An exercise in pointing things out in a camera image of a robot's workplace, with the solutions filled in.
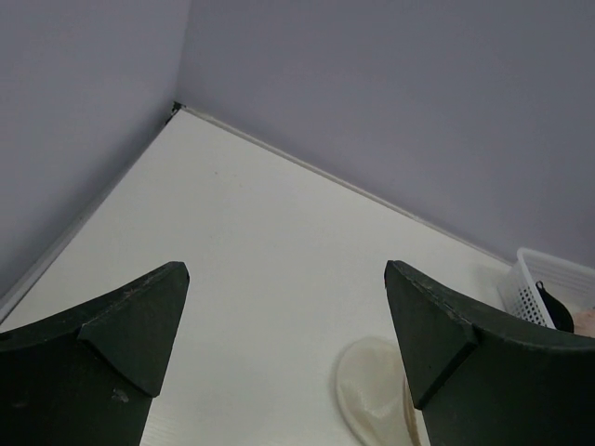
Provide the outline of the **black bra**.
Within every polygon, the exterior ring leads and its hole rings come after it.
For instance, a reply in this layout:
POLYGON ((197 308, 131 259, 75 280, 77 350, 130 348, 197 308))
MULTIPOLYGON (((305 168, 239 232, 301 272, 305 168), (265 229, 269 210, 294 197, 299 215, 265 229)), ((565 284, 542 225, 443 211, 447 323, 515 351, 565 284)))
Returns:
POLYGON ((574 320, 566 306, 547 291, 542 281, 536 282, 535 287, 539 292, 554 327, 559 331, 573 334, 575 332, 574 320))

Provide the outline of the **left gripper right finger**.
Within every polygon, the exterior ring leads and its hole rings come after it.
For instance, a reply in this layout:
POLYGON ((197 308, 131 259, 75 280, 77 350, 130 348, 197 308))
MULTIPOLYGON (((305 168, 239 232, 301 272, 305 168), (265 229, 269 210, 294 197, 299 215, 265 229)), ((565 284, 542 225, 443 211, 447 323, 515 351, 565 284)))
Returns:
POLYGON ((523 321, 403 261, 385 289, 433 445, 590 445, 594 342, 523 321))

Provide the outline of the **pink bra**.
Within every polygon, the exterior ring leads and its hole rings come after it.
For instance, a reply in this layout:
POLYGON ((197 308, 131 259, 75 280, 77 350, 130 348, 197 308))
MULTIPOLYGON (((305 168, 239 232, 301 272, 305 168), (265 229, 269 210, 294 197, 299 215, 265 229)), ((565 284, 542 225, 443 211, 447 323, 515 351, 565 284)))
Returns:
POLYGON ((581 309, 572 315, 574 334, 584 337, 595 337, 595 309, 581 309))

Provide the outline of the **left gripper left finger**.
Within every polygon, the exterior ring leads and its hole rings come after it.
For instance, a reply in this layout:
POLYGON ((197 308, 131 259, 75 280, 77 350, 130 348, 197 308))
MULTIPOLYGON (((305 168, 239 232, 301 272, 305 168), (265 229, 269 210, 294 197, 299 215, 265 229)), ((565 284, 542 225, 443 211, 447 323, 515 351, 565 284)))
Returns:
POLYGON ((168 262, 108 294, 1 334, 4 445, 138 445, 189 288, 168 262))

